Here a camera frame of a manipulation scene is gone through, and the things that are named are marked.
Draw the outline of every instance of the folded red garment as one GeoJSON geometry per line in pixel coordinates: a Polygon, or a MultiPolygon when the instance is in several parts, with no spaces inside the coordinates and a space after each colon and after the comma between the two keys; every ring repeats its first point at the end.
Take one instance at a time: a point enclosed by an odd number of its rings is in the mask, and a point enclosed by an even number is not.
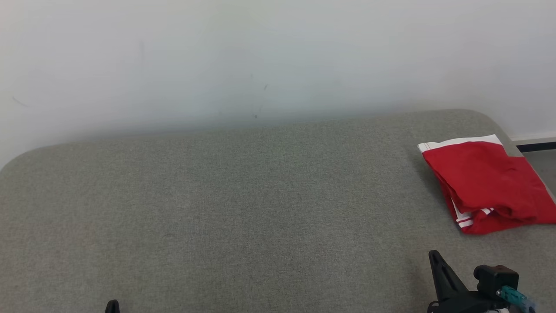
{"type": "Polygon", "coordinates": [[[556,204],[523,157],[506,154],[496,135],[419,144],[464,233],[486,234],[556,223],[556,204]]]}

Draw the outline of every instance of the gray fabric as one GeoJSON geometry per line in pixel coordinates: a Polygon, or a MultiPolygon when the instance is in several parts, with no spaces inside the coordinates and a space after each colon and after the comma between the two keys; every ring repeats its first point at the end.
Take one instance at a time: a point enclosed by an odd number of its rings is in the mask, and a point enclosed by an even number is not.
{"type": "Polygon", "coordinates": [[[25,153],[0,172],[0,311],[424,312],[436,249],[554,312],[556,226],[462,234],[417,149],[492,133],[520,155],[467,110],[25,153]]]}
{"type": "Polygon", "coordinates": [[[523,155],[552,193],[556,192],[556,150],[525,152],[523,155]]]}

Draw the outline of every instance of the teal connector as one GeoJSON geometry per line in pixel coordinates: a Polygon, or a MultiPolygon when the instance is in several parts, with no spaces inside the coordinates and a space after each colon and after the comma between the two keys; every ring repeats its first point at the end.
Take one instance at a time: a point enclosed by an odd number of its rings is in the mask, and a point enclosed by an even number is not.
{"type": "Polygon", "coordinates": [[[496,294],[507,302],[520,308],[523,313],[535,313],[535,303],[512,287],[502,286],[502,289],[496,294]]]}

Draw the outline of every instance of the white stripe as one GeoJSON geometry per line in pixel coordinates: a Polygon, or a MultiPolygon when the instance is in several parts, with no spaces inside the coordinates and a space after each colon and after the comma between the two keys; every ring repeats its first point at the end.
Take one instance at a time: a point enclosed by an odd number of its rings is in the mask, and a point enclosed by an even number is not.
{"type": "Polygon", "coordinates": [[[461,221],[463,221],[463,220],[465,220],[465,219],[469,219],[469,218],[472,217],[471,213],[469,213],[469,212],[465,212],[465,213],[460,212],[460,211],[458,210],[458,207],[455,206],[455,203],[454,203],[454,200],[453,200],[453,199],[452,199],[452,204],[454,205],[455,215],[456,215],[456,217],[457,217],[457,219],[455,220],[456,223],[457,223],[457,222],[461,222],[461,221]]]}
{"type": "Polygon", "coordinates": [[[500,142],[498,137],[496,137],[496,135],[490,135],[490,136],[482,136],[482,137],[455,138],[455,139],[442,141],[441,143],[435,143],[435,142],[422,143],[419,144],[417,147],[419,148],[421,153],[423,153],[425,151],[441,148],[443,146],[457,145],[457,144],[477,142],[477,141],[502,145],[502,143],[500,142]]]}
{"type": "Polygon", "coordinates": [[[465,221],[465,222],[459,223],[458,225],[459,225],[459,227],[464,228],[464,227],[473,225],[473,220],[472,220],[472,219],[469,219],[469,220],[467,220],[467,221],[465,221]]]}

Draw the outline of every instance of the gray floor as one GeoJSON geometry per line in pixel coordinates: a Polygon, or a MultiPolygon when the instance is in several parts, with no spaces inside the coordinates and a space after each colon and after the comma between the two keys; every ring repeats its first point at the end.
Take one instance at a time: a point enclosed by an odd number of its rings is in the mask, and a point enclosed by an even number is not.
{"type": "Polygon", "coordinates": [[[556,150],[523,153],[544,184],[556,194],[556,150]]]}

